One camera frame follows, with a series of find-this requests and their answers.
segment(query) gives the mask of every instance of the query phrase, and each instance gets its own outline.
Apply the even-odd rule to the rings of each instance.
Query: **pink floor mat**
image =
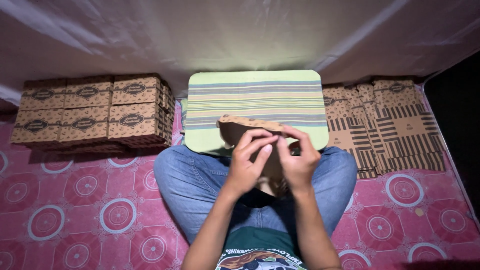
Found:
[[[174,135],[180,143],[180,104]],[[153,176],[156,155],[60,160],[8,143],[0,123],[0,270],[178,270],[188,249]],[[359,180],[332,240],[346,270],[480,258],[452,168]]]

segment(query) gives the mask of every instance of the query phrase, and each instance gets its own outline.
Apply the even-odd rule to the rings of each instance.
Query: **jeans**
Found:
[[[229,163],[229,158],[201,155],[186,146],[167,148],[155,160],[154,173],[160,193],[188,242],[193,242],[212,208],[225,182]],[[313,174],[312,185],[329,236],[350,200],[356,178],[357,165],[350,154],[337,147],[324,149]],[[250,202],[255,201],[255,197],[271,196],[256,188],[243,196],[234,207],[229,233],[253,226],[286,232],[295,237],[292,196],[271,197],[273,200],[269,205],[253,208]]]

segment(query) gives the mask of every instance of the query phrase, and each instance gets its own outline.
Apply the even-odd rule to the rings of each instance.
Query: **black label on box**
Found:
[[[71,126],[72,128],[80,129],[80,130],[87,130],[88,128],[94,126],[96,124],[96,120],[90,117],[82,117],[74,121]]]
[[[95,87],[85,86],[75,91],[75,95],[81,98],[91,98],[99,92],[100,90]]]
[[[48,127],[48,123],[43,121],[42,119],[35,119],[24,124],[24,129],[30,131],[32,133],[39,132],[44,130]]]
[[[390,92],[398,94],[398,93],[402,92],[403,90],[405,90],[405,85],[399,84],[399,83],[394,83],[388,88],[388,90],[390,90]]]
[[[122,91],[127,93],[127,94],[130,94],[130,95],[136,95],[138,93],[143,92],[146,88],[147,87],[145,87],[144,85],[141,85],[139,83],[133,83],[133,84],[125,86],[122,89]]]
[[[33,92],[31,95],[32,98],[40,101],[44,101],[46,99],[49,99],[55,95],[55,92],[53,92],[50,89],[41,89],[38,91]]]
[[[333,105],[335,101],[335,98],[324,96],[324,105],[327,107]]]
[[[125,116],[122,116],[119,119],[119,123],[125,126],[133,127],[140,124],[144,120],[144,117],[140,114],[129,113]]]

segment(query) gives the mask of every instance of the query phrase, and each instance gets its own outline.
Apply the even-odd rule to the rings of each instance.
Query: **white backdrop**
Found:
[[[0,0],[0,98],[25,80],[314,69],[428,75],[480,47],[478,0]]]

